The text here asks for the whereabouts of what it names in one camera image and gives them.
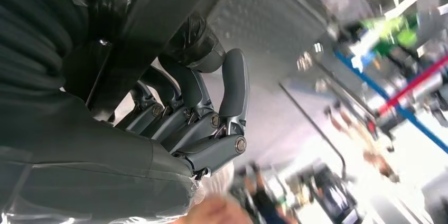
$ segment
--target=screw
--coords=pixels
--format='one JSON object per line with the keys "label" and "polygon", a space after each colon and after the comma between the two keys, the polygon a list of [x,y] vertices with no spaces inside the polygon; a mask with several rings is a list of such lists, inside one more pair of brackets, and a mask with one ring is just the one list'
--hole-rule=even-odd
{"label": "screw", "polygon": [[154,116],[158,116],[158,115],[160,115],[160,113],[162,113],[162,111],[163,111],[162,106],[161,105],[156,105],[153,108],[153,115]]}
{"label": "screw", "polygon": [[213,114],[213,116],[211,116],[211,125],[213,128],[218,128],[218,124],[219,124],[219,117],[217,114]]}
{"label": "screw", "polygon": [[244,153],[246,147],[247,147],[246,139],[244,137],[238,137],[235,142],[235,150],[237,151],[237,153],[238,154]]}

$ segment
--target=gray plastic cover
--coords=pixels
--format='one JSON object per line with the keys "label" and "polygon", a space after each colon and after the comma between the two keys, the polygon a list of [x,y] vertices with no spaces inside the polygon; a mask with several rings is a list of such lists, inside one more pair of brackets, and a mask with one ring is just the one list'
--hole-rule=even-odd
{"label": "gray plastic cover", "polygon": [[186,176],[30,159],[0,147],[2,223],[169,223],[187,213],[193,197],[202,200],[195,196],[201,183]]}

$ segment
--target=machine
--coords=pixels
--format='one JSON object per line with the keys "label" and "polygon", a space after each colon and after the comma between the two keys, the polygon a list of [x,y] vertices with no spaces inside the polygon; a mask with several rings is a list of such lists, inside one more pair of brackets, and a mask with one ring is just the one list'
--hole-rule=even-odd
{"label": "machine", "polygon": [[[245,57],[222,48],[198,1],[0,0],[5,223],[173,220],[244,153]],[[201,73],[219,68],[216,112]],[[129,92],[135,108],[114,127]]]}

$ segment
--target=person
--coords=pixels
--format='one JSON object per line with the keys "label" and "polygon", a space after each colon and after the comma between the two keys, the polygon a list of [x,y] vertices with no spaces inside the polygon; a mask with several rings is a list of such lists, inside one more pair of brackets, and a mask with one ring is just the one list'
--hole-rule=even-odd
{"label": "person", "polygon": [[173,224],[252,224],[252,220],[236,201],[211,195]]}
{"label": "person", "polygon": [[256,186],[246,175],[244,169],[240,174],[244,177],[244,184],[248,190],[252,201],[260,215],[267,224],[296,224],[297,221],[292,216],[287,216],[280,206],[278,206],[267,194],[263,176],[260,168],[255,163],[250,165],[256,175]]}

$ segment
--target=red stripe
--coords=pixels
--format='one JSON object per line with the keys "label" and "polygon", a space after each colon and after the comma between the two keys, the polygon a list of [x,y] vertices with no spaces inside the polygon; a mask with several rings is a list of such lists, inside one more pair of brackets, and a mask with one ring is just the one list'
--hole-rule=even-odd
{"label": "red stripe", "polygon": [[380,115],[386,113],[390,107],[395,106],[398,104],[401,97],[406,95],[410,90],[413,90],[416,86],[418,86],[420,83],[422,83],[424,80],[429,78],[432,74],[437,72],[440,67],[442,67],[444,64],[448,62],[448,55],[445,55],[441,60],[438,62],[432,64],[428,69],[426,69],[423,73],[415,77],[414,80],[412,80],[404,89],[402,89],[398,94],[396,94],[394,97],[392,97],[390,100],[387,101],[383,106],[381,106],[378,109],[378,112]]}

